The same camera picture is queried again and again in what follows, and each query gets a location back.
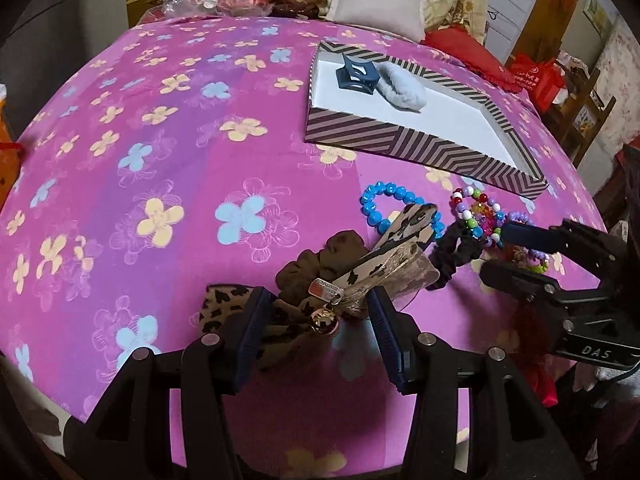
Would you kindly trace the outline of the leopard print hair bow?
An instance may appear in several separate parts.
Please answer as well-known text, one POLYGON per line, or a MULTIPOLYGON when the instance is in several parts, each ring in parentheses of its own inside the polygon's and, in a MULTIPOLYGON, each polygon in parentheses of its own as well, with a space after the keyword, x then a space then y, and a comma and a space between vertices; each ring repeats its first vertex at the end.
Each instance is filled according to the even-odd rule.
POLYGON ((442 232, 437 226, 437 214, 434 204, 405 206, 373 249, 352 269, 332 282, 316 278, 308 288, 310 298, 306 302, 312 307, 311 328, 320 335, 329 335, 344 314, 366 318, 366 295, 376 286, 383 287, 395 299, 434 284, 439 270, 428 258, 427 248, 442 232))

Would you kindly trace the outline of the black scrunchie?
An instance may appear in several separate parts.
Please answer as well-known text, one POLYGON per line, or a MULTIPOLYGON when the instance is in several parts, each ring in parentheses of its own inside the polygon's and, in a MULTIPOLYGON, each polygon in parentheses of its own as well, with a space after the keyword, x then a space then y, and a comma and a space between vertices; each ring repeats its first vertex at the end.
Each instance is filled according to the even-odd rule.
POLYGON ((444 288, 457 270, 472 260, 480 258, 483 246, 475 238, 463 220, 451 223, 445 234, 436 240, 435 247, 428 258, 439 272, 439 278, 427 290, 444 288))

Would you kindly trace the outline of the light blue fluffy scrunchie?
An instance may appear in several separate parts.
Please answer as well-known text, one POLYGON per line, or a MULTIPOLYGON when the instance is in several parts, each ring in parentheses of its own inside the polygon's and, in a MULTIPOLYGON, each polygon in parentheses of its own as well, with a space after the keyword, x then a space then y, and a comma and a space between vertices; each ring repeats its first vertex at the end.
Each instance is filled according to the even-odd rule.
POLYGON ((405 68, 392 63, 376 63, 378 82, 376 90, 387 102, 398 110, 419 113, 426 107, 424 84, 405 68))

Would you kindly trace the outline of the dark blue hair claw clip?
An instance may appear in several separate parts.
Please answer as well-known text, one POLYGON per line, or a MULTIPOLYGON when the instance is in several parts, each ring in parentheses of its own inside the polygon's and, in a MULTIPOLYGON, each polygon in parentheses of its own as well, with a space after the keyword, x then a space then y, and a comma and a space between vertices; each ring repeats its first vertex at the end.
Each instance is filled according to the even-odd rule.
POLYGON ((343 62, 343 66, 336 70, 337 87, 370 96, 380 80, 380 74, 374 64, 347 55, 343 55, 343 62))

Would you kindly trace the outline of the leopard print hair band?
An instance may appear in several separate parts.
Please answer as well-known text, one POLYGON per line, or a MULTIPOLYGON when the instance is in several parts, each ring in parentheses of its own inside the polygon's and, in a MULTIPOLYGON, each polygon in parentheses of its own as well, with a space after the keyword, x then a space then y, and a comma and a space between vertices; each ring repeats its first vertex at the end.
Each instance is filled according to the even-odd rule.
POLYGON ((198 324, 203 334, 217 333, 227 318, 242 313, 251 287, 239 284, 210 284, 206 286, 205 298, 198 315, 198 324))

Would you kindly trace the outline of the brown velvet scrunchie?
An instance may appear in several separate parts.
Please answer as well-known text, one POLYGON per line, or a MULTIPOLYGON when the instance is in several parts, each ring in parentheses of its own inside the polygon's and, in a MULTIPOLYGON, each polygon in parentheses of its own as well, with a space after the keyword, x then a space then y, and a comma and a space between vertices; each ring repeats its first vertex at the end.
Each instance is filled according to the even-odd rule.
POLYGON ((305 249, 278 272, 276 284, 280 292, 267 309, 262 355, 258 359, 260 370, 276 367, 295 353, 324 341, 311 327, 311 315, 322 303, 308 294, 308 288, 316 278, 334 282, 352 270, 367 252, 356 231, 341 231, 318 252, 305 249))

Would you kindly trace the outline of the wooden shelf rack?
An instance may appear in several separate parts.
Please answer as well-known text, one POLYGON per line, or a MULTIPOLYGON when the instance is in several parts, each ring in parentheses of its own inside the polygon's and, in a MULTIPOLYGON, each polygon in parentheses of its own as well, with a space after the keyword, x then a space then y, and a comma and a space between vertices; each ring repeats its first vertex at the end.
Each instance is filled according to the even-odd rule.
POLYGON ((577 168, 592 142, 610 116, 616 97, 606 102, 596 89, 601 71, 595 67, 587 74, 580 66, 570 67, 554 61, 565 81, 567 97, 561 103, 552 103, 542 114, 542 122, 550 131, 566 156, 577 168))

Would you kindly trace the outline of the red paper gift bag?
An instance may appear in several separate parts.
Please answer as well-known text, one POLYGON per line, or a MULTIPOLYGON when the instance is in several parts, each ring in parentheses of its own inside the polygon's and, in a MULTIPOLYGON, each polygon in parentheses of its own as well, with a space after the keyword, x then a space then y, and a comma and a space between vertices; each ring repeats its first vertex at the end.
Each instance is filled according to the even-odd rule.
POLYGON ((545 113, 558 93, 564 88, 564 79, 553 60, 537 63, 525 53, 518 53, 510 72, 523 87, 539 113, 545 113))

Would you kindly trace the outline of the pink floral bedsheet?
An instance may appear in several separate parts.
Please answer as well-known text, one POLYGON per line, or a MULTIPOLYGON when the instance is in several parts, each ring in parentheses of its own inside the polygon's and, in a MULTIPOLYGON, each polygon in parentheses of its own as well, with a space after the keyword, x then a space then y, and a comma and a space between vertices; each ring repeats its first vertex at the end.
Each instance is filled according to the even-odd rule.
MULTIPOLYGON (((362 191, 394 182, 442 208, 486 188, 537 226, 605 230, 573 164, 525 93, 503 92, 446 54, 328 22, 217 18, 134 27, 65 81, 26 128, 27 157, 1 211, 1 350, 86 422, 135 348, 180 350, 208 284, 265 286, 338 231, 378 238, 362 191), (497 103, 548 179, 534 200, 444 170, 304 142, 321 40, 419 63, 497 103)), ((524 349, 523 313, 478 279, 475 260, 407 304, 453 347, 524 349)), ((234 445, 268 474, 331 477, 399 465, 413 398, 387 381, 369 321, 254 372, 224 399, 234 445)))

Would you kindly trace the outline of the red heart cushion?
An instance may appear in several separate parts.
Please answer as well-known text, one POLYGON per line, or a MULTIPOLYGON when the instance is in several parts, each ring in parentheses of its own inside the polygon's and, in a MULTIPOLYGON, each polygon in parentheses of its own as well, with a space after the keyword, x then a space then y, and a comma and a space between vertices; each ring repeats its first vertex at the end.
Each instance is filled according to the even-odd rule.
POLYGON ((427 32, 421 44, 457 58, 472 73, 503 91, 520 93, 523 90, 498 58, 462 27, 452 26, 427 32))

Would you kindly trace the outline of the striped cardboard tray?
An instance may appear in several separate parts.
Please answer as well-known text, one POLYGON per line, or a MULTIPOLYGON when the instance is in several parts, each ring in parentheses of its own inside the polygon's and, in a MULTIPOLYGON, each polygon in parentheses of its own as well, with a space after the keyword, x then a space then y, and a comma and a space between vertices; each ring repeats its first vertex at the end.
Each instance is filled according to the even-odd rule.
POLYGON ((426 104, 400 110, 378 92, 342 89, 346 63, 386 55, 323 41, 312 62, 305 140, 446 170, 536 200, 548 181, 533 154, 487 94, 416 63, 394 64, 422 84, 426 104))

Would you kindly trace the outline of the white pillow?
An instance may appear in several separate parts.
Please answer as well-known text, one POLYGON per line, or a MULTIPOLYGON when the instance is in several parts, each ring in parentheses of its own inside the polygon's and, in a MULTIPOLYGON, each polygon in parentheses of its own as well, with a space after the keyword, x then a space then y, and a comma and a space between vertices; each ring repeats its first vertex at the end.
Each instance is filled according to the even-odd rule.
POLYGON ((331 0, 326 19, 391 32, 417 44, 425 36, 424 0, 331 0))

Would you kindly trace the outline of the orange plastic basket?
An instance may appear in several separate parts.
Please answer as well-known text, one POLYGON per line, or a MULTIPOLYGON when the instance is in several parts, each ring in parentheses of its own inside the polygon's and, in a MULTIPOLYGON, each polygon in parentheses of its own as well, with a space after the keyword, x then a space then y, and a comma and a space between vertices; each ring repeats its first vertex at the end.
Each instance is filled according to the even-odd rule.
POLYGON ((4 119, 6 86, 0 84, 0 208, 6 203, 21 173, 24 146, 15 142, 4 119))

